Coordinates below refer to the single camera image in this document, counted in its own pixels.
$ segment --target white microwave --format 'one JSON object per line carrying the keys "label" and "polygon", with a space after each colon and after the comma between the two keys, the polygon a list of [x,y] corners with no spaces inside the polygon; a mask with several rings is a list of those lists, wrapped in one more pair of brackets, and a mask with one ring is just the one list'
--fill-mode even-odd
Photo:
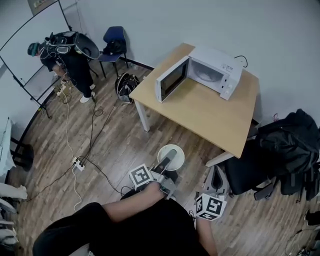
{"label": "white microwave", "polygon": [[212,48],[196,47],[170,67],[155,82],[155,95],[163,102],[186,79],[201,83],[229,100],[243,67],[231,56]]}

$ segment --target blue chair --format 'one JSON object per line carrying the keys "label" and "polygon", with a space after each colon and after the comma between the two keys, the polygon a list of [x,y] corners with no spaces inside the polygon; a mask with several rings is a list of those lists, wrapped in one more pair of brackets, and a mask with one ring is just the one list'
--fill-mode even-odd
{"label": "blue chair", "polygon": [[[125,30],[122,26],[111,26],[108,28],[106,33],[104,34],[103,40],[108,44],[112,40],[124,40],[125,39]],[[111,62],[112,65],[114,66],[115,72],[117,77],[119,76],[118,74],[118,69],[116,65],[116,61],[120,58],[122,54],[124,54],[125,62],[126,62],[126,67],[129,68],[128,61],[127,61],[127,48],[125,49],[125,52],[119,53],[119,54],[112,54],[112,55],[106,55],[106,54],[101,54],[98,58],[100,62],[100,66],[104,75],[104,78],[106,78],[106,74],[104,71],[104,68],[102,66],[102,62]]]}

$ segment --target wooden table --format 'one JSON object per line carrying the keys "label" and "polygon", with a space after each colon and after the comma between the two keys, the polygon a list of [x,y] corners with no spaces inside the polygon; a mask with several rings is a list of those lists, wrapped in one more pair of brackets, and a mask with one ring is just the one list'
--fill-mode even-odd
{"label": "wooden table", "polygon": [[210,167],[233,156],[240,158],[252,121],[259,88],[257,77],[242,71],[240,82],[229,100],[187,78],[163,103],[156,99],[156,79],[195,47],[182,43],[130,94],[143,128],[150,126],[144,106],[189,129],[225,150],[206,163]]}

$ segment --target white table leg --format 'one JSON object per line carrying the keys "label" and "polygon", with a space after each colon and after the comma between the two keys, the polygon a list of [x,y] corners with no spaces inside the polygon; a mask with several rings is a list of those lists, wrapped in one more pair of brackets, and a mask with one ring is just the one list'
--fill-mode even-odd
{"label": "white table leg", "polygon": [[205,166],[207,167],[211,167],[211,166],[214,166],[214,165],[217,165],[225,160],[228,160],[230,158],[233,158],[234,155],[225,151],[223,152],[222,154],[216,156],[215,158],[209,160],[208,162],[206,162]]}
{"label": "white table leg", "polygon": [[149,126],[149,122],[148,122],[148,118],[147,118],[147,115],[146,115],[146,110],[145,110],[144,105],[142,105],[140,102],[138,102],[136,100],[134,101],[134,103],[135,103],[136,110],[138,110],[139,117],[140,117],[140,120],[142,122],[143,129],[146,132],[149,132],[150,126]]}

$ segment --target white bowl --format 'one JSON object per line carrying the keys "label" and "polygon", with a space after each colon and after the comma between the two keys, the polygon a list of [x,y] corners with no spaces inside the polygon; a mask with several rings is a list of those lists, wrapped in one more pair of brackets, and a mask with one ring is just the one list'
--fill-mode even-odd
{"label": "white bowl", "polygon": [[166,156],[166,154],[170,150],[175,150],[176,155],[173,158],[172,162],[168,165],[166,170],[167,171],[175,171],[175,170],[179,169],[185,162],[185,153],[181,149],[181,147],[174,145],[174,144],[165,145],[159,150],[157,159],[158,159],[158,163],[160,163],[161,160]]}

